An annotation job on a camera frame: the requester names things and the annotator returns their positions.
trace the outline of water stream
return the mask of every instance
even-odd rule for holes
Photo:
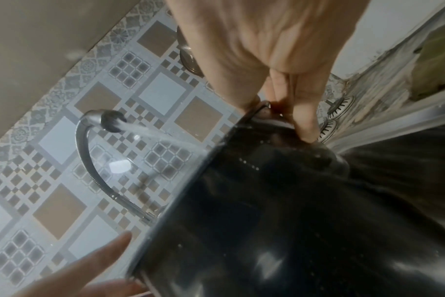
[[[139,135],[142,137],[147,137],[150,139],[155,139],[158,141],[168,142],[170,144],[173,144],[175,146],[178,146],[180,148],[183,148],[183,149],[185,149],[189,152],[195,153],[195,154],[199,154],[199,155],[208,154],[208,151],[204,148],[201,148],[195,144],[192,144],[192,143],[189,143],[186,141],[181,141],[181,140],[175,139],[172,136],[165,134],[161,131],[151,130],[148,127],[143,126],[143,125],[131,124],[131,123],[127,123],[127,122],[118,120],[116,122],[116,126],[117,126],[117,128],[121,129],[122,131],[131,132],[133,134],[136,134],[136,135]]]

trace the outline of skin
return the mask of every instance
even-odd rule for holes
[[[13,297],[128,297],[146,292],[148,289],[125,279],[88,285],[120,258],[131,238],[131,233],[125,232],[84,258],[32,283]]]
[[[317,106],[368,2],[167,0],[215,91],[245,113],[263,86],[307,142],[319,135]]]

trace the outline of person's left hand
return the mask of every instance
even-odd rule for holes
[[[125,232],[106,246],[34,282],[13,297],[128,297],[144,293],[148,290],[125,279],[88,285],[120,258],[131,238],[131,233]]]

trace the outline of round metal object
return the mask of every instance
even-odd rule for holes
[[[325,121],[320,127],[320,136],[317,138],[317,141],[322,143],[327,141],[338,128],[337,121]]]
[[[192,48],[188,45],[180,27],[177,27],[177,42],[178,47],[180,48],[180,60],[182,61],[182,65],[194,75],[204,77],[203,72],[193,56]]]
[[[338,119],[341,117],[353,104],[355,98],[353,96],[341,98],[330,106],[327,112],[329,120]]]

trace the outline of sink drain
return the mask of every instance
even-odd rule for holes
[[[342,116],[353,104],[354,97],[346,97],[338,99],[333,103],[327,112],[329,120],[334,120]]]
[[[320,127],[320,136],[317,138],[317,141],[321,143],[327,141],[337,128],[337,121],[325,121]]]

